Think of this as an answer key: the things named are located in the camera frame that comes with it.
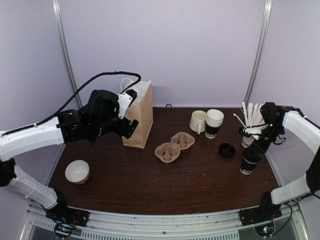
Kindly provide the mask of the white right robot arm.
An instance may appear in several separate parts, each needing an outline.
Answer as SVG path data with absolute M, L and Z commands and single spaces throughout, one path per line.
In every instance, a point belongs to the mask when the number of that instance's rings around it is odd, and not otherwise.
M 276 140 L 285 134 L 285 130 L 302 140 L 314 154 L 310 167 L 302 177 L 262 195 L 256 216 L 259 220 L 266 221 L 282 204 L 320 190 L 320 127 L 307 119 L 299 108 L 293 106 L 266 102 L 260 108 L 260 113 L 266 128 L 245 150 L 248 161 L 257 164 L 271 144 L 278 144 Z

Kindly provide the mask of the cardboard cup carrier tray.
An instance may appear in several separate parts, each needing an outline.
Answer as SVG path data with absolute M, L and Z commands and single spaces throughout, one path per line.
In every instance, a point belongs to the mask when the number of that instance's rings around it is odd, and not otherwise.
M 195 138 L 187 132 L 178 132 L 171 137 L 170 142 L 159 145 L 155 150 L 155 156 L 163 163 L 174 162 L 181 151 L 189 149 L 195 143 Z

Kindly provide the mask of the stack of black paper cups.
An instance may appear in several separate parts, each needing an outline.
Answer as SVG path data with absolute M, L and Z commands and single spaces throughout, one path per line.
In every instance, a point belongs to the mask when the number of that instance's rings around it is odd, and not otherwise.
M 218 109 L 209 109 L 205 119 L 205 136 L 214 139 L 224 120 L 224 113 Z

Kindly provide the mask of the black paper coffee cup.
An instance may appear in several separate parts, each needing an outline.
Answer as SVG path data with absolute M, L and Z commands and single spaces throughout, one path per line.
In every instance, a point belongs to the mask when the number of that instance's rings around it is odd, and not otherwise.
M 259 162 L 248 162 L 242 156 L 240 172 L 244 175 L 250 175 Z

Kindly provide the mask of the black plastic cup lid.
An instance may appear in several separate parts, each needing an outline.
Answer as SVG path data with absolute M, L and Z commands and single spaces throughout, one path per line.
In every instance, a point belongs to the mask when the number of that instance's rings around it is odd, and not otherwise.
M 243 152 L 243 158 L 250 163 L 258 163 L 262 159 L 262 155 L 248 147 Z

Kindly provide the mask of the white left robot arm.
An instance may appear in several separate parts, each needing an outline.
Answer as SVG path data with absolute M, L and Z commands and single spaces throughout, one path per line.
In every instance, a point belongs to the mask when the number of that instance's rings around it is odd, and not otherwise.
M 50 217 L 67 222 L 74 216 L 74 211 L 68 207 L 63 193 L 28 175 L 16 164 L 14 157 L 43 147 L 80 140 L 94 144 L 97 138 L 111 132 L 129 139 L 138 124 L 138 120 L 129 120 L 115 112 L 99 115 L 67 110 L 40 125 L 32 124 L 19 131 L 1 132 L 0 185 L 38 202 Z

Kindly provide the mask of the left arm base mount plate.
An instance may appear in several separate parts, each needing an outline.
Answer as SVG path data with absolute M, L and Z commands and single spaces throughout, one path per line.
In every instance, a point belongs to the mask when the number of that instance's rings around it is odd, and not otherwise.
M 90 213 L 86 210 L 67 208 L 44 209 L 46 217 L 58 223 L 65 223 L 71 226 L 86 227 Z

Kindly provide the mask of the brown paper takeout bag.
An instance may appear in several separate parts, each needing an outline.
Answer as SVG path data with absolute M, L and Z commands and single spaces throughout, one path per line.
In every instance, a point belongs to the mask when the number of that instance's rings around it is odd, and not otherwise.
M 125 117 L 137 120 L 138 125 L 129 139 L 122 138 L 122 143 L 127 147 L 144 149 L 153 125 L 153 91 L 152 84 L 156 79 L 140 81 L 131 86 L 129 90 L 137 92 L 137 98 L 127 109 Z

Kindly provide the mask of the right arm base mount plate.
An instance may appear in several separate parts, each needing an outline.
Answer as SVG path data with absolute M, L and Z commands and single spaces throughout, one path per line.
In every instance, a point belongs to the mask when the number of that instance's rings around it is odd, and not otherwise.
M 271 221 L 282 216 L 282 211 L 278 206 L 266 208 L 257 206 L 253 208 L 243 208 L 239 211 L 242 226 L 255 225 L 262 222 Z

